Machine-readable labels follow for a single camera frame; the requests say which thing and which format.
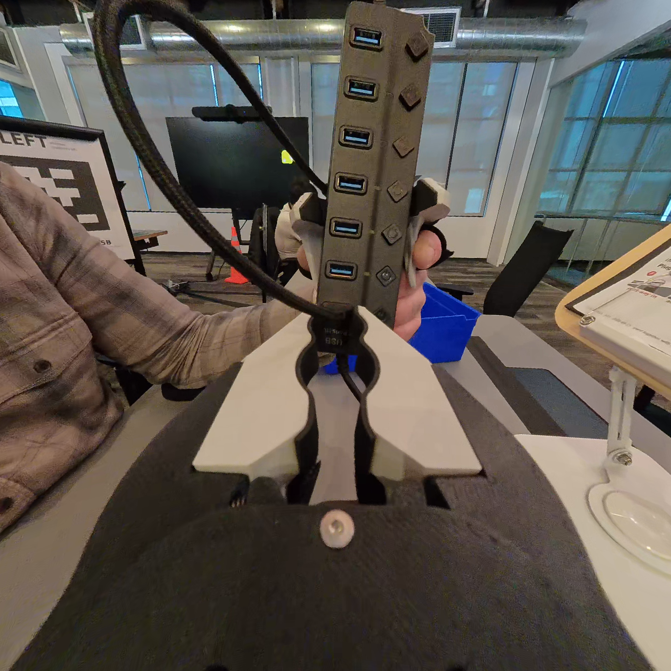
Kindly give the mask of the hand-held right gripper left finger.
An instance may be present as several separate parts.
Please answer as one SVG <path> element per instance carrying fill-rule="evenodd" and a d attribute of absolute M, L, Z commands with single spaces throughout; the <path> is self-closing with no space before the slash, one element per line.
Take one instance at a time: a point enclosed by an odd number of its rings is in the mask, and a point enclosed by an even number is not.
<path fill-rule="evenodd" d="M 291 480 L 318 455 L 318 370 L 309 316 L 302 314 L 247 356 L 194 457 L 199 472 Z"/>

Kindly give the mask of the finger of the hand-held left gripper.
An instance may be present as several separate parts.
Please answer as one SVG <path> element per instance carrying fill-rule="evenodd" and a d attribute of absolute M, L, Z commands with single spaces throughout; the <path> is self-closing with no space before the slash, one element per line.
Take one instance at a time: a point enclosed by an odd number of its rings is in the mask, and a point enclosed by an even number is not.
<path fill-rule="evenodd" d="M 312 280 L 314 286 L 319 284 L 325 233 L 325 209 L 325 199 L 321 199 L 316 193 L 304 193 L 293 206 L 290 216 L 293 230 L 302 241 L 308 264 L 307 271 L 299 265 L 298 269 L 306 278 Z"/>
<path fill-rule="evenodd" d="M 449 192 L 431 178 L 420 178 L 411 194 L 410 218 L 404 247 L 404 267 L 410 288 L 417 286 L 417 265 L 413 261 L 413 251 L 422 231 L 431 231 L 440 242 L 441 255 L 429 267 L 437 266 L 451 257 L 446 239 L 437 227 L 437 222 L 449 214 Z"/>

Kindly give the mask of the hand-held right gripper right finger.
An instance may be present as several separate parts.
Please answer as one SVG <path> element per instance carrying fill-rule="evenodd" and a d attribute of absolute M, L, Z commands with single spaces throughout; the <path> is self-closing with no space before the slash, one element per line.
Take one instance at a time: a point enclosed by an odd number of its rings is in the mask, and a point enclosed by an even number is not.
<path fill-rule="evenodd" d="M 482 465 L 430 361 L 358 306 L 365 324 L 357 375 L 365 382 L 360 405 L 363 470 L 402 481 L 426 476 L 474 476 Z"/>

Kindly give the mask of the black usb hub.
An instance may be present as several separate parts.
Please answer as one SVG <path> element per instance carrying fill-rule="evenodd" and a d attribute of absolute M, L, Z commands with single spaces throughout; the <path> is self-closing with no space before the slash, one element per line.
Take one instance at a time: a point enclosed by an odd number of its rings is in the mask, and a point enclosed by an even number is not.
<path fill-rule="evenodd" d="M 384 1 L 346 13 L 317 304 L 395 324 L 433 35 Z"/>

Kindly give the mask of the person's left hand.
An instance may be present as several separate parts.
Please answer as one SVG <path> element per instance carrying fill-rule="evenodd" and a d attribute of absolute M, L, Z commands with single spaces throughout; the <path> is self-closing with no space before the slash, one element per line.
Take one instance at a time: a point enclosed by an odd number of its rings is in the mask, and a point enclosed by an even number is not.
<path fill-rule="evenodd" d="M 440 263 L 446 246 L 435 228 L 421 230 L 413 248 L 410 269 L 415 271 L 415 284 L 407 274 L 401 274 L 393 331 L 404 341 L 409 341 L 421 325 L 421 310 L 425 304 L 424 282 L 428 270 Z"/>

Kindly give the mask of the black office chair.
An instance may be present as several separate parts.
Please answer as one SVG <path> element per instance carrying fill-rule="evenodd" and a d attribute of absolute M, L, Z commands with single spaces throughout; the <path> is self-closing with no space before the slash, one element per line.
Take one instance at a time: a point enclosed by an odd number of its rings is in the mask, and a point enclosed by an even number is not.
<path fill-rule="evenodd" d="M 430 278 L 439 289 L 462 301 L 477 294 L 475 301 L 485 315 L 515 317 L 562 256 L 573 233 L 536 221 L 507 264 L 450 260 L 432 271 Z"/>
<path fill-rule="evenodd" d="M 277 250 L 274 233 L 280 210 L 263 205 L 253 216 L 247 257 L 256 263 L 267 275 L 283 287 L 298 271 L 296 258 L 281 259 Z"/>

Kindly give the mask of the blue plastic bin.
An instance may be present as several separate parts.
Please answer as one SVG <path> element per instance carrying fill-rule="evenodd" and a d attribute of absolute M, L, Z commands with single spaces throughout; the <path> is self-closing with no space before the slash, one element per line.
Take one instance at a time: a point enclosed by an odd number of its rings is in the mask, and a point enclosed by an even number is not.
<path fill-rule="evenodd" d="M 481 313 L 430 281 L 424 282 L 421 324 L 408 341 L 432 364 L 456 362 L 464 354 Z"/>

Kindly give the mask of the black tv screen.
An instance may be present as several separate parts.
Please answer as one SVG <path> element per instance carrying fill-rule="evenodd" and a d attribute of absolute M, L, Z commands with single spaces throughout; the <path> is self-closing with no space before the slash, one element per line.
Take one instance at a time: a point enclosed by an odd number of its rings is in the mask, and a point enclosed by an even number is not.
<path fill-rule="evenodd" d="M 167 117 L 175 174 L 201 209 L 230 209 L 251 217 L 263 205 L 281 207 L 291 184 L 305 175 L 261 121 L 203 121 Z"/>

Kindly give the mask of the wooden instruction board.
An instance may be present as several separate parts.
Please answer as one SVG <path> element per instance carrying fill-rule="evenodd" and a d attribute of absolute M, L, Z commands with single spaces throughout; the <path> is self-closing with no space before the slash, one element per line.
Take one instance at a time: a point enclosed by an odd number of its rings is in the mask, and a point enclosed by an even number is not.
<path fill-rule="evenodd" d="M 626 252 L 620 258 L 603 268 L 594 276 L 583 281 L 575 289 L 571 290 L 562 299 L 555 311 L 555 320 L 562 331 L 572 338 L 580 341 L 599 355 L 610 360 L 615 366 L 620 367 L 626 373 L 631 374 L 642 384 L 654 389 L 666 399 L 670 399 L 670 371 L 652 365 L 649 360 L 638 357 L 636 354 L 626 352 L 624 349 L 615 347 L 611 349 L 608 343 L 597 338 L 594 340 L 582 329 L 583 318 L 569 308 L 569 303 L 580 299 L 586 293 L 595 290 L 600 284 L 612 281 L 617 274 L 622 273 L 628 266 L 640 261 L 643 257 L 653 252 L 657 247 L 670 243 L 670 224 L 666 224 L 661 230 L 638 246 Z"/>

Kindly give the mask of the white air vent grille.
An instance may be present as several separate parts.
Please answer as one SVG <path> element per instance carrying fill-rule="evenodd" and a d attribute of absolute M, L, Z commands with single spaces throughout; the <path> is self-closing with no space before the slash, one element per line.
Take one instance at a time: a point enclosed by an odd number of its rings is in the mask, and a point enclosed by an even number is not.
<path fill-rule="evenodd" d="M 401 11 L 422 18 L 426 30 L 434 36 L 435 47 L 456 48 L 462 12 L 460 7 L 402 8 Z"/>

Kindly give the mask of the person's plaid shirt torso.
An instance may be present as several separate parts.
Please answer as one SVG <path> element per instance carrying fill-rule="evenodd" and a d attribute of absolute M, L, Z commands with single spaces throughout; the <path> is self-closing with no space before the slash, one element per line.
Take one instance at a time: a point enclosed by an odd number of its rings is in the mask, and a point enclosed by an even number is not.
<path fill-rule="evenodd" d="M 1 531 L 95 451 L 122 415 L 95 353 L 152 382 L 192 311 L 1 164 Z"/>

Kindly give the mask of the framed tag sign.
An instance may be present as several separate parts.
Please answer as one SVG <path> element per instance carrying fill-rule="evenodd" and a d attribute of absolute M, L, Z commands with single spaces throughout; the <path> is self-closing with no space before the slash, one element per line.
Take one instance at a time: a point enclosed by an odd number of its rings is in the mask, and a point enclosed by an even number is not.
<path fill-rule="evenodd" d="M 2 115 L 1 161 L 146 275 L 104 130 Z"/>

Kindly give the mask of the frosted glass window wall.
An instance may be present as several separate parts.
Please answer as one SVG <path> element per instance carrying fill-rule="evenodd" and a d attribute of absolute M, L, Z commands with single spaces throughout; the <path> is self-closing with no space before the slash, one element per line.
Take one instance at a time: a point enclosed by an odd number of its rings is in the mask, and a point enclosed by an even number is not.
<path fill-rule="evenodd" d="M 427 92 L 417 174 L 447 186 L 451 214 L 482 216 L 491 191 L 518 63 L 455 63 L 434 60 Z M 249 81 L 277 117 L 308 119 L 309 150 L 316 174 L 327 179 L 338 92 L 339 59 L 253 57 L 241 64 Z M 126 183 L 130 211 L 172 211 L 139 165 L 107 100 L 91 60 L 66 65 L 68 82 L 85 124 L 104 130 L 117 176 Z M 142 118 L 166 161 L 170 141 L 165 119 L 190 116 L 194 106 L 246 105 L 218 64 L 141 63 L 124 67 Z"/>

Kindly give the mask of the glass partition wall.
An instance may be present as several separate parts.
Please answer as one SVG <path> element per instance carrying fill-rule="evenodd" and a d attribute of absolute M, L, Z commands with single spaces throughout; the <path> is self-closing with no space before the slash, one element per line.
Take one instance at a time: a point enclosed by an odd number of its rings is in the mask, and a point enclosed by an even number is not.
<path fill-rule="evenodd" d="M 670 222 L 670 52 L 572 81 L 538 209 Z"/>

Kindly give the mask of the silver ventilation duct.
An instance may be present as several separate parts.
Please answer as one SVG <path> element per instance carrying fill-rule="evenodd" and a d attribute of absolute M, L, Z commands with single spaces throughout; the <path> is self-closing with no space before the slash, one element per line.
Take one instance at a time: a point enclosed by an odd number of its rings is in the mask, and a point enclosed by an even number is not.
<path fill-rule="evenodd" d="M 240 20 L 205 22 L 226 48 L 234 52 L 337 52 L 343 20 Z M 202 47 L 184 31 L 166 22 L 134 17 L 123 31 L 122 50 L 127 52 L 197 52 Z M 456 48 L 434 48 L 440 54 L 487 53 L 504 58 L 563 58 L 575 53 L 588 23 L 575 18 L 460 19 Z"/>

